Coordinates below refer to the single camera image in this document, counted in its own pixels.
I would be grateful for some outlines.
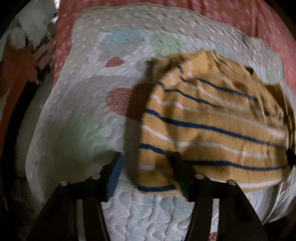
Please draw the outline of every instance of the mustard yellow fabric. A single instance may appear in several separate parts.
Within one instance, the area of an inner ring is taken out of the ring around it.
[[[295,119],[282,88],[216,51],[155,58],[158,81],[142,119],[139,190],[179,193],[167,152],[179,151],[198,173],[235,180],[244,191],[290,173]]]

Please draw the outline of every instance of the white quilt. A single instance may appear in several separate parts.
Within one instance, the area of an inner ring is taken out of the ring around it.
[[[193,204],[178,195],[138,192],[140,122],[120,113],[129,100],[124,95],[143,82],[147,60],[202,48],[216,49],[251,66],[266,83],[281,83],[295,106],[295,96],[284,84],[279,55],[230,25],[190,10],[151,4],[90,9],[76,20],[72,50],[44,105],[28,151],[26,175],[38,201],[44,203],[61,181],[82,181],[98,173],[111,161],[113,151],[120,151],[125,169],[114,196],[102,204],[111,240],[184,239]],[[111,92],[119,114],[106,104]],[[296,194],[295,173],[293,169],[279,186],[246,194],[262,222],[285,214]],[[217,231],[217,224],[215,200],[212,232]]]

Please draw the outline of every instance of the white fabric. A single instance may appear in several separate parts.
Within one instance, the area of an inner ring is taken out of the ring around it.
[[[28,39],[37,47],[45,34],[46,25],[56,12],[53,0],[32,0],[16,16]]]
[[[182,52],[223,46],[224,54],[254,68],[264,82],[281,83],[295,105],[294,94],[284,85],[279,55],[229,25],[189,10],[151,4],[91,9],[76,20],[72,50],[44,105],[28,151],[26,174],[40,202],[44,203],[61,181],[84,180],[110,162],[113,151],[121,151],[125,169],[114,196],[103,203],[111,240],[176,241],[185,237],[193,204],[178,195],[139,193],[134,184],[140,123],[116,114],[105,102],[112,89],[130,89],[142,82],[145,61],[156,54],[158,46],[171,53],[173,41],[180,44]],[[105,68],[115,56],[124,64]],[[261,221],[285,214],[295,196],[295,173],[293,169],[286,192],[281,192],[280,184],[246,194]],[[215,200],[212,232],[217,231],[217,224]]]

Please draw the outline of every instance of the brown fabric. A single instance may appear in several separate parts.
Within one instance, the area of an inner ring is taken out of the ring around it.
[[[276,102],[282,107],[284,112],[284,123],[289,130],[289,148],[295,152],[295,116],[288,97],[280,85],[265,85],[265,88],[273,96]]]
[[[0,64],[0,95],[4,95],[10,88],[2,119],[0,122],[0,156],[2,155],[4,139],[13,109],[18,101],[27,81],[37,81],[37,72],[32,56],[33,49],[16,50],[7,41]]]

